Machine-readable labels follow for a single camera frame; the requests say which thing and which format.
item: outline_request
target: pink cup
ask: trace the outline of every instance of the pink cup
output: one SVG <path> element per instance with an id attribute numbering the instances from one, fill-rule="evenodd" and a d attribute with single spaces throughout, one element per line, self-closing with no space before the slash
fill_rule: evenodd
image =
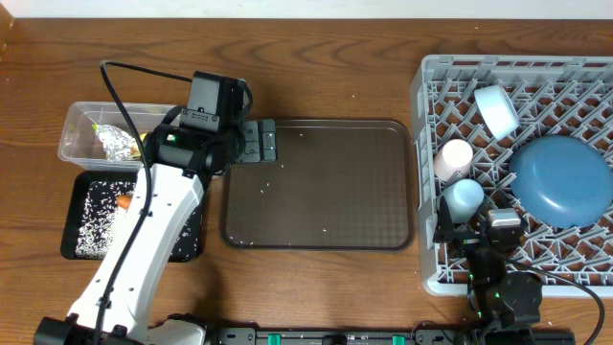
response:
<path id="1" fill-rule="evenodd" d="M 434 174 L 442 181 L 447 181 L 455 172 L 462 177 L 468 176 L 472 161 L 472 147 L 462 139 L 448 141 L 434 157 Z"/>

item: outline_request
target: transparent bin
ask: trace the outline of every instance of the transparent bin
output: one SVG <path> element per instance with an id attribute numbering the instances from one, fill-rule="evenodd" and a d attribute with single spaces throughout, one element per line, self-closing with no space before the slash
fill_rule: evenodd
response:
<path id="1" fill-rule="evenodd" d="M 139 133 L 151 132 L 174 106 L 167 104 L 124 103 Z M 129 133 L 124 116 L 115 103 L 76 102 L 68 109 L 61 141 L 59 159 L 80 165 L 90 171 L 138 172 L 140 161 L 114 162 L 106 160 L 102 143 L 92 125 L 112 125 Z"/>
<path id="2" fill-rule="evenodd" d="M 485 126 L 473 92 L 499 84 L 519 116 L 519 128 L 497 141 Z M 413 138 L 418 159 L 418 226 L 421 279 L 434 295 L 466 295 L 464 258 L 432 242 L 435 200 L 445 188 L 433 157 L 450 139 L 464 139 L 475 155 L 469 177 L 486 193 L 487 206 L 460 230 L 484 221 L 495 198 L 505 197 L 530 224 L 513 258 L 613 297 L 613 207 L 584 228 L 556 228 L 522 208 L 511 191 L 513 153 L 545 135 L 573 136 L 592 146 L 613 169 L 613 57 L 428 56 L 411 84 Z M 543 277 L 544 296 L 587 297 L 583 291 Z"/>

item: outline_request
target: black tray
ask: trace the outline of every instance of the black tray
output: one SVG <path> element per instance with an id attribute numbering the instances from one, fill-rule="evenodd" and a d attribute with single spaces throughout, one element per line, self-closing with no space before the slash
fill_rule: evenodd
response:
<path id="1" fill-rule="evenodd" d="M 61 238 L 61 246 L 59 251 L 61 255 L 70 260 L 100 260 L 100 258 L 91 258 L 80 256 L 77 254 L 77 245 L 79 240 L 79 229 L 82 226 L 83 212 L 85 210 L 85 199 L 92 183 L 96 182 L 125 182 L 128 185 L 121 187 L 121 192 L 126 193 L 134 189 L 136 183 L 136 173 L 132 172 L 83 172 L 75 179 L 73 195 L 70 200 L 68 216 L 66 217 L 66 225 L 64 226 L 64 234 Z M 95 190 L 92 190 L 92 204 L 94 208 L 99 208 L 96 201 L 101 200 L 102 193 L 109 193 L 110 188 L 99 185 Z M 197 258 L 200 254 L 200 224 L 202 220 L 202 207 L 198 206 L 186 221 L 181 233 L 174 244 L 174 248 L 170 254 L 169 262 L 183 263 Z"/>
<path id="2" fill-rule="evenodd" d="M 234 165 L 221 237 L 238 248 L 395 251 L 416 234 L 411 139 L 395 121 L 277 120 L 279 159 Z"/>

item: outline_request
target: white wall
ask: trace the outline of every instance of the white wall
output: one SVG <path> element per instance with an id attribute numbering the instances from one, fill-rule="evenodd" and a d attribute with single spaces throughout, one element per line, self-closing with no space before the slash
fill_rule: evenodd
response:
<path id="1" fill-rule="evenodd" d="M 613 19 L 613 0 L 0 0 L 0 3 L 17 18 Z"/>

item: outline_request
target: white cup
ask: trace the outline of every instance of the white cup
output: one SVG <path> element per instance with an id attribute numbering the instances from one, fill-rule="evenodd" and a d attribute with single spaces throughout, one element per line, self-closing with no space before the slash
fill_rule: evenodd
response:
<path id="1" fill-rule="evenodd" d="M 460 180 L 441 192 L 437 198 L 437 209 L 441 209 L 441 197 L 447 202 L 451 220 L 454 223 L 467 222 L 483 202 L 483 188 L 471 179 Z"/>
<path id="2" fill-rule="evenodd" d="M 462 139 L 449 140 L 434 157 L 434 174 L 447 181 L 455 172 L 468 176 L 472 161 L 472 147 Z"/>
<path id="3" fill-rule="evenodd" d="M 515 107 L 502 86 L 492 85 L 475 90 L 475 101 L 496 140 L 504 139 L 519 127 Z"/>

